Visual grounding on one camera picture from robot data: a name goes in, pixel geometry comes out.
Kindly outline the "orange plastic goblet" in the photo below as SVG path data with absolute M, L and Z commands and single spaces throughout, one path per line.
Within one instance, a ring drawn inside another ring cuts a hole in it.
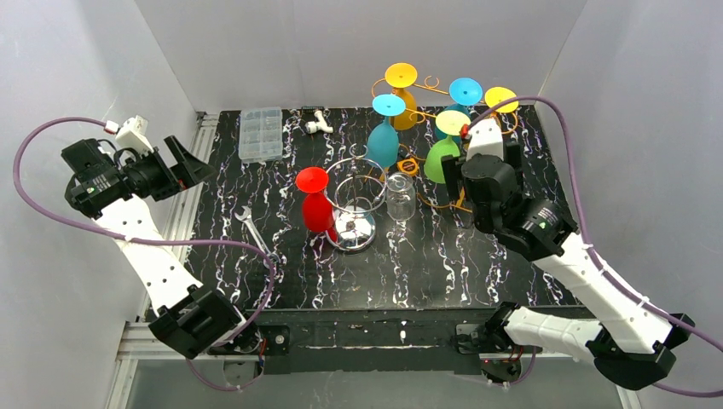
M 392 88 L 392 93 L 400 97 L 405 103 L 405 111 L 396 115 L 391 124 L 396 130 L 409 130 L 417 123 L 418 116 L 415 113 L 417 103 L 414 96 L 408 90 L 418 77 L 417 70 L 407 62 L 397 62 L 389 66 L 385 71 L 385 82 Z

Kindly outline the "green plastic goblet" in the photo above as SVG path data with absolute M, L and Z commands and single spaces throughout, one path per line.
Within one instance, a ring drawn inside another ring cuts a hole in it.
M 460 149 L 454 138 L 460 136 L 460 129 L 464 124 L 470 123 L 471 120 L 462 112 L 446 111 L 436 115 L 435 125 L 446 137 L 432 145 L 426 156 L 423 171 L 429 180 L 435 183 L 445 182 L 442 157 L 460 156 Z

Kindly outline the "silver wire glass rack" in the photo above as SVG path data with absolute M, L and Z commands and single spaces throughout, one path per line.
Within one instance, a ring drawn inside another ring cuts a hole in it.
M 365 146 L 354 143 L 326 173 L 324 194 L 333 209 L 327 239 L 342 252 L 364 251 L 376 235 L 373 213 L 385 203 L 385 168 L 367 157 Z

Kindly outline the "blue plastic goblet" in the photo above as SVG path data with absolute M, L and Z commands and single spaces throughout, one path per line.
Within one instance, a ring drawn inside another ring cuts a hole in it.
M 471 117 L 471 108 L 483 98 L 482 86 L 472 78 L 457 78 L 448 89 L 454 103 L 442 111 L 457 111 Z
M 399 137 L 390 120 L 402 114 L 406 105 L 397 95 L 382 94 L 373 98 L 372 108 L 383 119 L 367 138 L 366 158 L 382 168 L 389 168 L 396 163 L 399 149 Z

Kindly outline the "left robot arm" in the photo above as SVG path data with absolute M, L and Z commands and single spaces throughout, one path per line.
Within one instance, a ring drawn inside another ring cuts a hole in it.
M 156 315 L 149 329 L 182 356 L 234 343 L 246 317 L 220 291 L 202 285 L 166 244 L 145 199 L 168 199 L 210 178 L 214 170 L 173 136 L 164 139 L 176 160 L 167 165 L 155 147 L 104 152 L 96 139 L 61 151 L 73 172 L 68 204 L 108 234 L 144 284 Z

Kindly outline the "red plastic goblet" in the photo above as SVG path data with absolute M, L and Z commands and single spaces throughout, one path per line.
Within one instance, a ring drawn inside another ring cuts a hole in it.
M 328 173 L 321 167 L 310 166 L 301 170 L 295 184 L 306 194 L 302 203 L 304 226 L 313 233 L 325 233 L 332 243 L 337 241 L 334 231 L 333 207 L 324 191 L 329 182 Z

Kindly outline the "blue plastic goblet front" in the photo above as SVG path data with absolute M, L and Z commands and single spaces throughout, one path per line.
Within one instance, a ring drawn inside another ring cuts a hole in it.
M 397 95 L 382 94 L 373 98 L 372 108 L 383 119 L 367 138 L 366 158 L 382 168 L 389 168 L 396 163 L 399 149 L 399 137 L 390 120 L 402 114 L 406 105 Z

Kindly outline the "yellow plastic wine glass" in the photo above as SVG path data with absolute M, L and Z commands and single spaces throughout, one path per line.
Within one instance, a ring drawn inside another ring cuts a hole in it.
M 484 94 L 484 102 L 488 107 L 493 107 L 498 104 L 500 104 L 503 101 L 509 100 L 513 97 L 516 97 L 517 95 L 510 89 L 501 87 L 501 86 L 494 86 L 492 88 L 489 88 L 485 94 Z M 518 127 L 519 121 L 518 121 L 518 115 L 517 110 L 519 108 L 519 102 L 514 101 L 512 103 L 506 104 L 502 107 L 499 107 L 495 109 L 490 116 L 496 121 L 496 123 L 501 127 L 505 127 L 504 125 L 504 119 L 507 117 L 510 117 L 512 119 L 512 124 L 508 124 L 506 126 L 506 129 L 502 131 L 503 135 L 509 135 L 514 132 L 514 130 Z

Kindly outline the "clear cut glass goblet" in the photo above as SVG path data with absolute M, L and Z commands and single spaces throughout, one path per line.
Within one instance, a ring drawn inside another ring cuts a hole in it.
M 416 210 L 413 178 L 402 172 L 391 174 L 386 181 L 385 201 L 392 220 L 405 222 L 411 219 Z

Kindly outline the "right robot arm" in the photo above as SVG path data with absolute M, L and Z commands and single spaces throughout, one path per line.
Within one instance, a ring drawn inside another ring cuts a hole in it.
M 518 161 L 481 153 L 445 155 L 441 166 L 448 192 L 453 197 L 466 193 L 471 201 L 477 230 L 552 275 L 593 315 L 573 320 L 504 302 L 461 338 L 463 345 L 550 349 L 591 363 L 608 380 L 631 390 L 668 376 L 676 361 L 674 349 L 691 335 L 689 317 L 651 312 L 646 299 L 584 240 L 566 211 L 523 192 Z

